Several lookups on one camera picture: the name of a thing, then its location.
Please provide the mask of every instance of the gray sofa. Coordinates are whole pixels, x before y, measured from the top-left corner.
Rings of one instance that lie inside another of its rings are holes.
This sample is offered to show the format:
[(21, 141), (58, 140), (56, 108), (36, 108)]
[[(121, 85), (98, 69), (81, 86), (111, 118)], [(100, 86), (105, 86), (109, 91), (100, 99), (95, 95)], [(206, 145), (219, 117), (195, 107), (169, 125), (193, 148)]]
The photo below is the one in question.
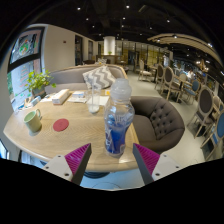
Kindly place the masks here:
[[(122, 67), (116, 65), (107, 66), (115, 78), (127, 78)], [(46, 86), (45, 91), (47, 94), (50, 94), (59, 92), (62, 89), (70, 89), (71, 91), (87, 90), (88, 88), (82, 74), (98, 67), (100, 65), (81, 65), (51, 72), (50, 75), (54, 77), (51, 83), (56, 83), (56, 88)]]
[(133, 125), (140, 145), (158, 154), (176, 146), (185, 126), (176, 108), (160, 97), (132, 96)]

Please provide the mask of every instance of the potted plant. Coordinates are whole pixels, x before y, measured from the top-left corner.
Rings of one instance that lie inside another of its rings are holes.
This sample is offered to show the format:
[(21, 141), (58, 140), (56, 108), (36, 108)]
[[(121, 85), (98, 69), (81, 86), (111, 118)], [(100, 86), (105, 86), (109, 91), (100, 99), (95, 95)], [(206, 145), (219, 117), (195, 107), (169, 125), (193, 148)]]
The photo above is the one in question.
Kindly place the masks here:
[[(41, 98), (46, 96), (45, 86), (50, 84), (50, 81), (53, 79), (52, 76), (49, 75), (48, 70), (44, 73), (36, 73), (34, 70), (28, 74), (27, 84), (29, 92), (32, 92), (33, 97), (40, 96)], [(53, 88), (56, 87), (55, 83), (52, 83), (51, 86)]]

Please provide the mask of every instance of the tiled floor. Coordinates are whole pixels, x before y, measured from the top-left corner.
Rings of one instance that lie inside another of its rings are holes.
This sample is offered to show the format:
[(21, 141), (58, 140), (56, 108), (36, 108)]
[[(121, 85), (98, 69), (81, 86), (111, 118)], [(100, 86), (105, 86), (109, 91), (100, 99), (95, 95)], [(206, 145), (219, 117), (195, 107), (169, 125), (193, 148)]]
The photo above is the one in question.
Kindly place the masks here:
[[(127, 75), (132, 87), (132, 96), (166, 97), (166, 94), (163, 94), (162, 96), (159, 94), (160, 85), (158, 85), (155, 90), (154, 83), (138, 81), (138, 74), (135, 74), (133, 71), (129, 70)], [(186, 125), (196, 111), (197, 101), (195, 100), (192, 105), (184, 101), (182, 101), (182, 103), (176, 103), (172, 101), (172, 97), (170, 97), (169, 101), (181, 114), (184, 124)], [(193, 134), (196, 131), (196, 127), (197, 126), (194, 124), (190, 125), (189, 128), (186, 127), (184, 135), (177, 146), (166, 151), (166, 154), (180, 164), (182, 168), (205, 161), (203, 150), (200, 148), (205, 138), (197, 137), (194, 139)], [(216, 158), (221, 158), (222, 148), (223, 147), (220, 147), (220, 150), (217, 151), (215, 155)], [(91, 179), (83, 176), (80, 186), (101, 190), (122, 190), (140, 188), (144, 186), (144, 182), (139, 169), (135, 169), (110, 173), (109, 175), (98, 179)]]

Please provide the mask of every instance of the mug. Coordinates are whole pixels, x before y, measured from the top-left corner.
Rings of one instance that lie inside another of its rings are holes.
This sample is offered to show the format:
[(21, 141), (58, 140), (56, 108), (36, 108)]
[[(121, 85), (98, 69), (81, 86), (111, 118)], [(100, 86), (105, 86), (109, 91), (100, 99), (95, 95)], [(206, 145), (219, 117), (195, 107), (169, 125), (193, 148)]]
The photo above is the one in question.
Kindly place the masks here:
[(40, 130), (42, 126), (40, 119), (41, 119), (40, 110), (36, 109), (34, 111), (29, 112), (25, 116), (24, 123), (26, 124), (26, 126), (31, 132), (37, 132)]

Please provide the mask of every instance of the zigzag pillow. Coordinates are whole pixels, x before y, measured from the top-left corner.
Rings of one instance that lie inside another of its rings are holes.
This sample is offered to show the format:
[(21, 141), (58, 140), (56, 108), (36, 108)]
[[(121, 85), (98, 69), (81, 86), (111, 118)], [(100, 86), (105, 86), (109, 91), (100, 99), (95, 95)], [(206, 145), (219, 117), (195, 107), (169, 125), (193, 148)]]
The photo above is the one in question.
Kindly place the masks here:
[(110, 87), (116, 80), (107, 66), (101, 66), (82, 75), (88, 89), (92, 88), (92, 83), (97, 88), (105, 89)]
[(105, 65), (107, 63), (107, 59), (98, 58), (98, 61), (95, 64)]

